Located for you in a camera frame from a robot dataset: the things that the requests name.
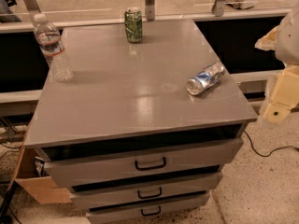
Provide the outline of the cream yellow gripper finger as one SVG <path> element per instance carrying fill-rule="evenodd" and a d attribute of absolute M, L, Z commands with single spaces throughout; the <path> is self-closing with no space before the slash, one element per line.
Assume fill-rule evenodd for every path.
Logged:
<path fill-rule="evenodd" d="M 281 123 L 299 104 L 299 66 L 293 65 L 276 75 L 263 112 L 263 120 Z"/>

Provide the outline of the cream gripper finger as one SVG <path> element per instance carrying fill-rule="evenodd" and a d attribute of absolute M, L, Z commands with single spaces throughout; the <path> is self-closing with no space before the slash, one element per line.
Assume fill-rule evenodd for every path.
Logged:
<path fill-rule="evenodd" d="M 276 37 L 278 28 L 274 27 L 266 35 L 260 38 L 254 45 L 254 48 L 260 50 L 275 50 L 276 49 Z"/>

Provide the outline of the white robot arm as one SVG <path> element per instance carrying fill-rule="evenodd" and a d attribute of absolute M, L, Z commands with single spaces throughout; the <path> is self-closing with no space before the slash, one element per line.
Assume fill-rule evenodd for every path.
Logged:
<path fill-rule="evenodd" d="M 254 47 L 273 50 L 285 65 L 267 81 L 266 103 L 261 114 L 263 120 L 279 124 L 299 104 L 299 3 Z"/>

